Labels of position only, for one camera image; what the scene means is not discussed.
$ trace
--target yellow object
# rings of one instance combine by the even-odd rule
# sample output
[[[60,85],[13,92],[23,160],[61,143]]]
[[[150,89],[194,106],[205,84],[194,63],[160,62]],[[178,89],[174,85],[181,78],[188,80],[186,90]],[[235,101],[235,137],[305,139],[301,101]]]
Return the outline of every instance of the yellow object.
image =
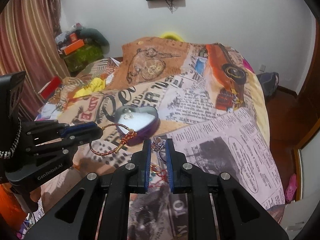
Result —
[[[78,97],[90,95],[93,92],[98,92],[98,91],[103,90],[105,87],[106,87],[105,80],[102,80],[101,78],[94,78],[94,79],[92,79],[90,84],[88,84],[85,87],[78,90],[73,98],[78,98]]]
[[[179,35],[173,32],[164,33],[160,36],[160,38],[174,40],[174,41],[184,41]]]

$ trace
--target striped curtain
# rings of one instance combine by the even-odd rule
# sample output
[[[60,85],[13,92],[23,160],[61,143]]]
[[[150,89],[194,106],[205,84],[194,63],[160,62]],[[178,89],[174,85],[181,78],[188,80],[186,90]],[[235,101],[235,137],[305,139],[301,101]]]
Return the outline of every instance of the striped curtain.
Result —
[[[26,71],[19,112],[28,120],[44,104],[41,88],[69,76],[54,41],[59,17],[60,0],[10,0],[0,14],[0,75]]]

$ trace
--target orange box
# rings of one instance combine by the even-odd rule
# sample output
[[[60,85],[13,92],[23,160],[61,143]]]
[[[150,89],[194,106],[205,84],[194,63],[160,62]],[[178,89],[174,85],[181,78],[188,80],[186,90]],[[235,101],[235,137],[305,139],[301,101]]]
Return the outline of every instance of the orange box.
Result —
[[[65,48],[61,48],[61,49],[63,49],[63,52],[65,55],[68,55],[71,52],[74,52],[76,49],[81,48],[82,46],[84,46],[83,40],[77,40],[76,42],[70,44],[69,46],[66,46]]]
[[[71,33],[69,37],[71,43],[75,43],[78,40],[77,35],[75,33]]]

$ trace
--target car wheel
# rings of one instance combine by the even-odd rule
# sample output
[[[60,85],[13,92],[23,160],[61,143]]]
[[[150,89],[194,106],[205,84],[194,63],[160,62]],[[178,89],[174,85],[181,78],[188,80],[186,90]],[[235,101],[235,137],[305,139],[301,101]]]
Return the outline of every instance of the car wheel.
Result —
[[[244,85],[246,83],[247,76],[242,68],[229,63],[224,64],[221,68],[227,77],[231,78],[238,85]]]

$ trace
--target bed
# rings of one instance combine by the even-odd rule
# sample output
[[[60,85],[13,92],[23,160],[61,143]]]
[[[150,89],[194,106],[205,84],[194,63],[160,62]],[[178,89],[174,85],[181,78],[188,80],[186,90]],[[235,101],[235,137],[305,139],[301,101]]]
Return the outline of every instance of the bed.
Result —
[[[96,77],[106,79],[105,89],[74,98]],[[176,150],[206,172],[228,170],[279,221],[284,192],[269,150],[262,89],[249,63],[235,49],[219,43],[138,39],[123,46],[121,63],[98,60],[76,77],[65,78],[37,119],[58,119],[70,125],[94,121],[103,126],[112,123],[113,113],[124,105],[155,107],[161,122],[152,140],[173,138]],[[184,135],[199,134],[208,127],[212,130],[206,138],[193,136],[186,146]],[[120,140],[116,129],[109,127],[92,146],[107,152]],[[123,147],[118,154],[101,157],[87,145],[80,146],[73,167],[42,186],[44,212],[88,173],[113,172],[141,149],[142,144]],[[165,165],[154,152],[151,161],[165,175]],[[165,176],[151,171],[150,177],[147,194],[131,195],[129,239],[185,238],[186,196],[170,194]]]

